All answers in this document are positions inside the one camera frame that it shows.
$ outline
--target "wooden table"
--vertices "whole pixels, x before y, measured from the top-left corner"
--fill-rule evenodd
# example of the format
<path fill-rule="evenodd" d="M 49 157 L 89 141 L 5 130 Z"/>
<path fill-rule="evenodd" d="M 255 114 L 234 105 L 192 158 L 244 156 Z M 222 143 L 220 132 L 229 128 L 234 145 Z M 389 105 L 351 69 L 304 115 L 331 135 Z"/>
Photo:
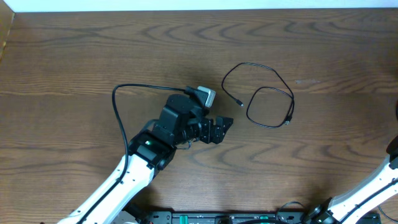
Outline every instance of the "wooden table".
<path fill-rule="evenodd" d="M 212 114 L 234 125 L 220 145 L 196 143 L 134 201 L 176 211 L 314 205 L 354 187 L 398 133 L 398 10 L 320 9 L 19 13 L 0 64 L 0 222 L 54 223 L 77 208 L 124 153 L 111 106 L 118 83 L 217 91 Z M 252 124 L 222 92 L 239 62 L 276 69 L 295 93 L 290 125 Z M 246 104 L 260 86 L 228 77 Z M 169 92 L 117 95 L 129 138 Z M 267 116 L 275 108 L 259 104 Z M 398 198 L 382 206 L 398 217 Z"/>

